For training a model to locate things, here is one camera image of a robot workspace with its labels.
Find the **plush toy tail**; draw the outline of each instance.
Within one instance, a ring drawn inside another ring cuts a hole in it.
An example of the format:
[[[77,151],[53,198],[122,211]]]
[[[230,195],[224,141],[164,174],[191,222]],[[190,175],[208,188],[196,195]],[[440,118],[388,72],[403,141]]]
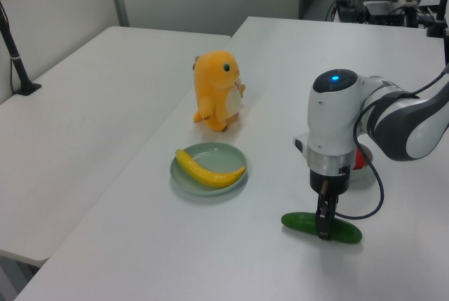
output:
[[[201,115],[199,114],[199,111],[197,110],[194,115],[194,122],[200,122],[200,121],[203,121],[203,118],[201,117]]]

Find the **black pole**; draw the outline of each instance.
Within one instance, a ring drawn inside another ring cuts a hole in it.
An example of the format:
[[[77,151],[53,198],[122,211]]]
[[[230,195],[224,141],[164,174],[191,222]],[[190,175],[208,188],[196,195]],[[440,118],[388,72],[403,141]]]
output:
[[[440,0],[438,5],[438,11],[436,13],[435,23],[427,29],[427,36],[434,38],[443,38],[446,27],[446,21],[444,20],[444,14],[446,12],[446,4],[448,0]]]
[[[1,3],[0,3],[0,32],[5,41],[9,55],[11,57],[11,60],[13,61],[15,70],[17,71],[17,74],[21,82],[21,88],[19,91],[16,92],[16,94],[30,95],[34,93],[41,87],[41,85],[37,83],[32,83],[28,78],[27,71],[23,66],[22,59],[20,58],[20,54],[15,45],[13,36],[11,35],[11,31],[9,30],[9,23]]]

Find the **orange plush toy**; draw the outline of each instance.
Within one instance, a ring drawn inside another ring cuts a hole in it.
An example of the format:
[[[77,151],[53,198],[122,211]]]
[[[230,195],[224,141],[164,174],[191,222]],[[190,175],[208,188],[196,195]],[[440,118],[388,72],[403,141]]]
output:
[[[234,56],[212,51],[196,57],[194,78],[198,111],[194,122],[206,121],[214,131],[227,130],[227,119],[239,113],[245,85]]]

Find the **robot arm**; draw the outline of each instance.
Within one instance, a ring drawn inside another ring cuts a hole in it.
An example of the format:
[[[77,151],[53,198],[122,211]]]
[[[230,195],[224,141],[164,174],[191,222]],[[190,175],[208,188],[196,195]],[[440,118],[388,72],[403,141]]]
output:
[[[367,113],[366,132],[390,159],[412,161],[437,146],[449,124],[449,74],[443,75],[424,98],[385,95]]]
[[[440,75],[428,96],[418,98],[416,93],[382,77],[345,69],[315,80],[309,96],[309,132],[294,143],[307,159],[311,188],[319,194],[315,224],[320,238],[330,238],[338,196],[349,187],[357,135],[367,133],[396,161],[420,159],[438,144],[449,124],[449,74]]]

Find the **floor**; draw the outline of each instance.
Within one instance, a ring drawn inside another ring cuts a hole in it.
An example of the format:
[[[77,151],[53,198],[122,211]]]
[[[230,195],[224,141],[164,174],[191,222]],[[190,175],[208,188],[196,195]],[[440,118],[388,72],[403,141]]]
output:
[[[304,0],[303,19],[325,21],[326,13],[332,2],[334,2],[334,0]]]

